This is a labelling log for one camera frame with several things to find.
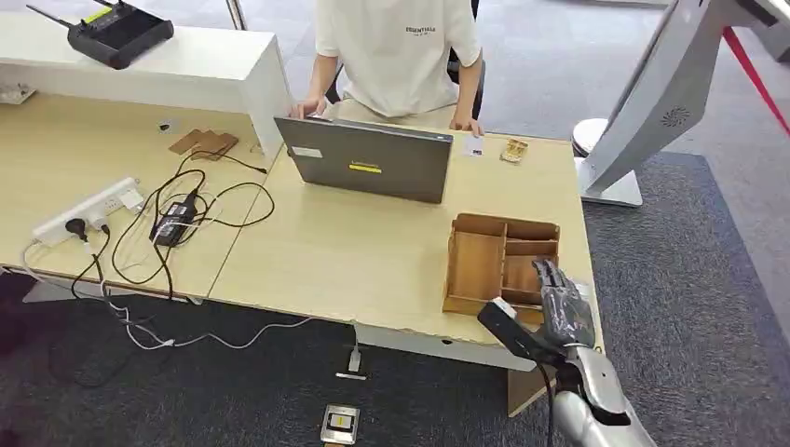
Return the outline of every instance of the white t-shirt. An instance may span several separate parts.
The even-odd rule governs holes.
[[[457,102],[450,48],[464,66],[480,56],[470,0],[317,0],[315,27],[316,51],[345,64],[346,93],[384,116]]]

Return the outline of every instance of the chair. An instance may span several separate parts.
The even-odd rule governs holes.
[[[474,18],[477,20],[477,6],[480,0],[471,0],[471,11]],[[454,83],[458,83],[458,74],[460,73],[461,62],[458,61],[458,56],[453,49],[450,49],[450,59],[447,62],[447,74]],[[332,85],[326,90],[326,99],[334,104],[340,101],[340,95],[337,93],[337,78],[340,77],[340,72],[343,70],[343,63],[338,64],[337,73],[334,75]],[[474,119],[480,116],[480,109],[483,107],[483,86],[485,84],[485,60],[480,71],[480,83],[477,86],[477,94],[474,97],[474,105],[471,109],[471,115]]]

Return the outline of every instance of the paper note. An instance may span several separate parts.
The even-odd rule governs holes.
[[[476,138],[472,135],[467,135],[464,141],[464,155],[466,156],[481,156],[483,154],[483,138]]]

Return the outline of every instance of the laptop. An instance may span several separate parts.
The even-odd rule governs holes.
[[[452,135],[345,120],[274,119],[305,182],[442,203]]]

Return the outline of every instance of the person's hand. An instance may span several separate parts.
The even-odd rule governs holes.
[[[294,106],[291,110],[291,118],[305,119],[305,116],[312,114],[322,115],[324,110],[326,110],[326,98],[322,96],[307,98]]]
[[[481,137],[484,135],[483,127],[477,122],[476,119],[472,118],[471,115],[459,115],[458,112],[453,115],[453,120],[450,121],[450,129],[470,130],[471,134],[475,137]]]

